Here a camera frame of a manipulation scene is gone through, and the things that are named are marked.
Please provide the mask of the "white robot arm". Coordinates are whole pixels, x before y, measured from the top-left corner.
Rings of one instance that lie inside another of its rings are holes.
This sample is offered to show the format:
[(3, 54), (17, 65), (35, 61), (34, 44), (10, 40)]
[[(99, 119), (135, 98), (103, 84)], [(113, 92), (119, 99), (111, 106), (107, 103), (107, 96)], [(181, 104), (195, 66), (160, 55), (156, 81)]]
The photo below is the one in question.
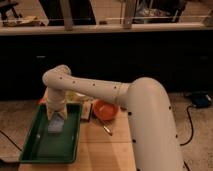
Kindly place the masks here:
[(47, 90), (47, 115), (67, 117), (65, 93), (74, 91), (127, 110), (136, 171), (184, 171), (178, 133), (168, 94), (150, 77), (131, 83), (79, 78), (66, 65), (42, 76)]

